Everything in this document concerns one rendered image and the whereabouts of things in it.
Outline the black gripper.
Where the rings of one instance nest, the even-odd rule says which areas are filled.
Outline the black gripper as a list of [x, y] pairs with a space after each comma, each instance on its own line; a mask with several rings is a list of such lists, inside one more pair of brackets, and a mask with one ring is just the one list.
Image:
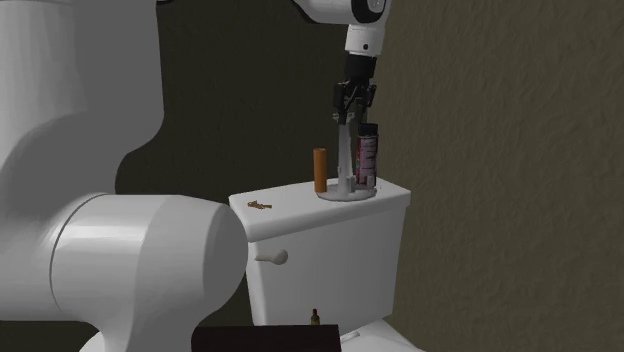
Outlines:
[[355, 117], [359, 123], [367, 121], [367, 110], [372, 106], [377, 85], [371, 83], [376, 68], [376, 57], [349, 53], [346, 56], [345, 81], [334, 85], [333, 106], [339, 125], [345, 125], [353, 89], [360, 87], [355, 98]]

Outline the black spray can red label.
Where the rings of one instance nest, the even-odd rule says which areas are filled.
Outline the black spray can red label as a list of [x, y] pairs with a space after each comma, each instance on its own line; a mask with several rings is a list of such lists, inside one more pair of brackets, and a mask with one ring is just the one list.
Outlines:
[[376, 186], [378, 125], [361, 123], [358, 125], [356, 154], [356, 182], [358, 186], [372, 189]]

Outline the orange cylinder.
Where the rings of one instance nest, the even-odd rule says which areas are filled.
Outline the orange cylinder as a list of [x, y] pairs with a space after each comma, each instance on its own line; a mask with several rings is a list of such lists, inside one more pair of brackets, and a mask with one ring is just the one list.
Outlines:
[[314, 191], [327, 191], [327, 150], [322, 147], [313, 149]]

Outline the white toilet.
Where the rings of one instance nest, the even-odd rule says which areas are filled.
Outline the white toilet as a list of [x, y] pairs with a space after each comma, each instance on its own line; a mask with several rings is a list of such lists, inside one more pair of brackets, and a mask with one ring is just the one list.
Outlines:
[[248, 239], [254, 325], [308, 325], [316, 309], [338, 326], [342, 352], [423, 352], [385, 320], [411, 193], [383, 179], [376, 190], [353, 202], [321, 199], [312, 182], [230, 196]]

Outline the white stand with upright post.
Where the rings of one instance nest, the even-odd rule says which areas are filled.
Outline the white stand with upright post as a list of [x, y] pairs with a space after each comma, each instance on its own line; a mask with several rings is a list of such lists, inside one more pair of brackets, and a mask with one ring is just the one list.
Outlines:
[[350, 123], [354, 114], [346, 115], [344, 125], [338, 125], [338, 164], [337, 183], [327, 186], [325, 192], [317, 192], [316, 195], [324, 200], [333, 202], [353, 202], [372, 198], [376, 195], [375, 187], [366, 188], [356, 185], [356, 177], [353, 173], [351, 156]]

